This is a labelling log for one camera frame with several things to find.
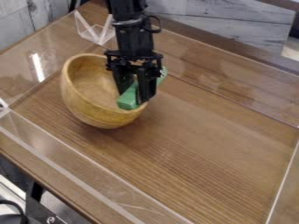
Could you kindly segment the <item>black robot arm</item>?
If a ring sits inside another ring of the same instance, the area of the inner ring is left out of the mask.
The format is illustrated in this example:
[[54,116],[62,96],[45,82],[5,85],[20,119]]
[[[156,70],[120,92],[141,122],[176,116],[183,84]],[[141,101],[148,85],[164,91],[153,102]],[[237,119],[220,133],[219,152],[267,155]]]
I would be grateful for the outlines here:
[[142,104],[156,94],[157,79],[162,76],[162,55],[154,51],[153,35],[161,28],[152,28],[145,13],[145,0],[106,0],[116,32],[116,50],[105,50],[106,69],[112,72],[117,92],[122,95],[136,84],[134,100]]

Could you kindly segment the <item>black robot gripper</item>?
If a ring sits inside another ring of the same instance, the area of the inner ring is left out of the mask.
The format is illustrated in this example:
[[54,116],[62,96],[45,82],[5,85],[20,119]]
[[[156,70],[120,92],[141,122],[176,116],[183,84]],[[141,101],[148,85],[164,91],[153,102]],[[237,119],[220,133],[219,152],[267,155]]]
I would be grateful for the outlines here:
[[113,73],[116,89],[122,94],[137,78],[137,102],[148,102],[156,94],[161,77],[162,55],[154,52],[153,16],[113,17],[117,49],[106,50],[106,69]]

